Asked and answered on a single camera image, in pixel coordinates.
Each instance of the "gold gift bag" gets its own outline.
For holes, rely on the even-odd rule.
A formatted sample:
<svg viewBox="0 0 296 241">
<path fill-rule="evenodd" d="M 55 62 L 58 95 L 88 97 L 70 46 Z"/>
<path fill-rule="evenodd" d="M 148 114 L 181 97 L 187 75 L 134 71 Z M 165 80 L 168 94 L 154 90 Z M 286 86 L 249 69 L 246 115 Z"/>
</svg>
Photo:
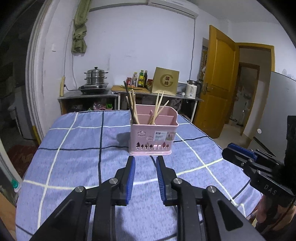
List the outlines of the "gold gift bag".
<svg viewBox="0 0 296 241">
<path fill-rule="evenodd" d="M 176 95 L 178 80 L 179 71 L 156 67 L 152 82 L 152 93 L 164 91 L 167 95 Z"/>
</svg>

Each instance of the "green bottle cap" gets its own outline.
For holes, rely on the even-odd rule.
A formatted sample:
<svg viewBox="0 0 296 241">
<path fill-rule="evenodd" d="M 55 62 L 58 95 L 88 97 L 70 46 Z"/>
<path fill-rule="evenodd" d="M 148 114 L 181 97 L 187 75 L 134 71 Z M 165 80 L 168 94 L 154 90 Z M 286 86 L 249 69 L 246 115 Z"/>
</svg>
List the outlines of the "green bottle cap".
<svg viewBox="0 0 296 241">
<path fill-rule="evenodd" d="M 18 188 L 18 181 L 12 179 L 11 184 L 12 184 L 13 188 Z"/>
</svg>

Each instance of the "pink basket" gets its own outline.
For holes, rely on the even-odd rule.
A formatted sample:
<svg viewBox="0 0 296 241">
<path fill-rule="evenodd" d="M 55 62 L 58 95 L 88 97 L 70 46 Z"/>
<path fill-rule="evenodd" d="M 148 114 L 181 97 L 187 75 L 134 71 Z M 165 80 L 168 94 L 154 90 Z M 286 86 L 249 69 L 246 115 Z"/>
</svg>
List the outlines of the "pink basket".
<svg viewBox="0 0 296 241">
<path fill-rule="evenodd" d="M 155 125 L 148 125 L 155 106 L 137 104 L 136 107 L 140 124 L 131 123 L 129 153 L 133 156 L 171 154 L 179 126 L 178 113 L 172 107 L 166 106 L 155 119 Z"/>
</svg>

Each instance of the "metal screw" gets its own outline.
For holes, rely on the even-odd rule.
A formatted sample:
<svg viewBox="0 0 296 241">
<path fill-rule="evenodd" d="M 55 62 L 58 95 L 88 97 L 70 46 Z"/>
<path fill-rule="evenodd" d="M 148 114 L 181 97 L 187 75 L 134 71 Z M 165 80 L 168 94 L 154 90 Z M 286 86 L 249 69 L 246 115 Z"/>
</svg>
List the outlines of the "metal screw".
<svg viewBox="0 0 296 241">
<path fill-rule="evenodd" d="M 116 183 L 118 183 L 118 179 L 117 179 L 117 178 L 111 178 L 111 179 L 109 180 L 109 183 L 110 183 L 110 184 L 116 184 Z"/>
<path fill-rule="evenodd" d="M 75 187 L 75 191 L 76 191 L 76 192 L 82 192 L 82 191 L 83 191 L 83 189 L 84 189 L 84 187 L 83 187 L 83 186 L 78 186 L 78 187 Z"/>
<path fill-rule="evenodd" d="M 211 192 L 211 193 L 215 193 L 215 192 L 217 191 L 217 189 L 216 189 L 214 186 L 209 186 L 209 187 L 207 188 L 207 190 L 208 190 L 209 192 Z"/>
<path fill-rule="evenodd" d="M 181 183 L 182 183 L 182 179 L 180 179 L 180 178 L 175 178 L 175 179 L 174 179 L 174 183 L 176 183 L 176 184 L 181 184 Z"/>
</svg>

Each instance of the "yellow door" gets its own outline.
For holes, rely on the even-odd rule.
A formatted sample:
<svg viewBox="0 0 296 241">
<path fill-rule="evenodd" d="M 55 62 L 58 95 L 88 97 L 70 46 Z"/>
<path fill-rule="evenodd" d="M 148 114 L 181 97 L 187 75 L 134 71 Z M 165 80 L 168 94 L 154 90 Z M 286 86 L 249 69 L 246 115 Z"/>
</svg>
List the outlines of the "yellow door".
<svg viewBox="0 0 296 241">
<path fill-rule="evenodd" d="M 194 125 L 218 138 L 233 97 L 239 66 L 239 47 L 210 25 L 207 64 Z"/>
</svg>

